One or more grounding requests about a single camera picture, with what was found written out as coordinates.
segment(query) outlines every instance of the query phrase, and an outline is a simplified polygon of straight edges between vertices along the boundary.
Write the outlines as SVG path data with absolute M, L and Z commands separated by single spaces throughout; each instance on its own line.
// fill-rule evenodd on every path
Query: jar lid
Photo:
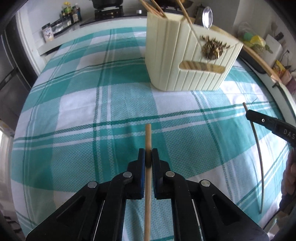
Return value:
M 43 30 L 43 29 L 45 29 L 45 28 L 47 28 L 47 27 L 49 27 L 49 26 L 50 26 L 50 23 L 44 25 L 41 29 Z

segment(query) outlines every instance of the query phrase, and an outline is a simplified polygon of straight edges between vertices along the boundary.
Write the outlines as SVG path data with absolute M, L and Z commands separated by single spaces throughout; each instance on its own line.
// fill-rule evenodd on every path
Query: yellow package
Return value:
M 285 67 L 278 60 L 275 62 L 272 69 L 280 78 L 283 76 L 284 72 L 286 71 Z

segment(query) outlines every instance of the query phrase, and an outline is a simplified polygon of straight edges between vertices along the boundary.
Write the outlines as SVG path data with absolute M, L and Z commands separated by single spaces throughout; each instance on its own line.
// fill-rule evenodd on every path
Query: metal pin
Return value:
M 168 171 L 168 172 L 165 173 L 165 175 L 166 175 L 167 177 L 173 177 L 173 176 L 175 175 L 175 173 L 172 172 L 172 171 Z
M 208 187 L 211 183 L 208 180 L 202 180 L 201 181 L 201 185 L 203 185 L 204 187 Z
M 91 181 L 91 182 L 89 182 L 89 183 L 87 184 L 87 186 L 88 186 L 89 188 L 95 188 L 95 187 L 97 186 L 97 183 L 96 183 L 95 181 Z
M 131 177 L 133 174 L 131 172 L 124 172 L 123 176 L 124 177 Z

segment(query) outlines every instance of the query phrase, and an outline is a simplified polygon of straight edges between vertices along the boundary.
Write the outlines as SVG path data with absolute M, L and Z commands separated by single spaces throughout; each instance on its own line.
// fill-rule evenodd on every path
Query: white jar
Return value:
M 42 32 L 43 32 L 43 37 L 44 37 L 45 42 L 52 41 L 54 39 L 54 34 L 52 32 L 52 28 L 50 26 L 50 23 L 48 23 L 42 27 Z

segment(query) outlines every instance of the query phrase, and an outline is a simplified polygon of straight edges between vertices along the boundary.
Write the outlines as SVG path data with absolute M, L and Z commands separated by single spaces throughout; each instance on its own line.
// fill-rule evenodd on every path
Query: tablecloth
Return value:
M 87 182 L 111 180 L 144 147 L 171 170 L 208 179 L 262 225 L 278 200 L 288 146 L 255 125 L 264 163 L 242 103 L 282 119 L 258 77 L 237 60 L 217 91 L 162 92 L 150 83 L 146 27 L 96 32 L 63 44 L 34 84 L 20 115 L 11 184 L 25 235 Z M 128 200 L 123 240 L 142 240 L 144 200 Z M 173 239 L 169 200 L 152 199 L 151 240 Z

